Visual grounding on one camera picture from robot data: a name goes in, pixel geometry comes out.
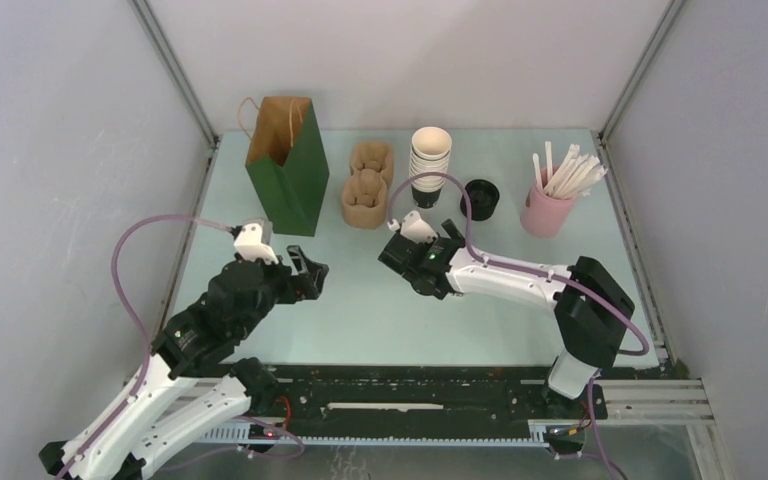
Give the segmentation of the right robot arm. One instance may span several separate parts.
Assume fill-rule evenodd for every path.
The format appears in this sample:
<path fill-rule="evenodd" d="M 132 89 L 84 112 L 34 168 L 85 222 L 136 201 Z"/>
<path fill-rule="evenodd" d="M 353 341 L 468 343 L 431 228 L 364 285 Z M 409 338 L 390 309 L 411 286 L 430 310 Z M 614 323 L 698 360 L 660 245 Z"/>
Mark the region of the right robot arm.
<path fill-rule="evenodd" d="M 635 304 L 597 260 L 581 256 L 573 265 L 540 265 L 472 247 L 451 222 L 436 233 L 417 212 L 387 223 L 393 235 L 379 256 L 423 296 L 483 294 L 541 307 L 556 321 L 562 349 L 541 392 L 545 411 L 566 418 L 600 370 L 614 366 Z"/>

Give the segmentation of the green paper bag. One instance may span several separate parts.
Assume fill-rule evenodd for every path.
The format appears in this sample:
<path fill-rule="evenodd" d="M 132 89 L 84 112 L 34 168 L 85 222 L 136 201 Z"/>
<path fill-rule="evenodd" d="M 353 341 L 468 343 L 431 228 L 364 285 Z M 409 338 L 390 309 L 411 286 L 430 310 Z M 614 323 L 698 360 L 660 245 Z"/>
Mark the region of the green paper bag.
<path fill-rule="evenodd" d="M 278 234 L 315 235 L 330 171 L 312 99 L 262 99 L 245 167 Z"/>

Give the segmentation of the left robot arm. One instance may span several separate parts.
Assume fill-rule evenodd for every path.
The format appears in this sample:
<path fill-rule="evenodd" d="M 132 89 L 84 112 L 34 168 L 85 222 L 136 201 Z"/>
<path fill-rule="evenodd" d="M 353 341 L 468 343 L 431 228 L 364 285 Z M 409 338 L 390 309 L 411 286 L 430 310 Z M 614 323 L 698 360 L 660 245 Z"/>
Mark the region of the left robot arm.
<path fill-rule="evenodd" d="M 151 344 L 148 362 L 83 433 L 39 453 L 57 479 L 147 479 L 206 431 L 233 417 L 264 416 L 279 397 L 275 376 L 255 357 L 230 366 L 218 384 L 171 415 L 171 404 L 219 364 L 277 305 L 316 300 L 329 273 L 297 245 L 293 264 L 241 255 L 174 315 Z"/>

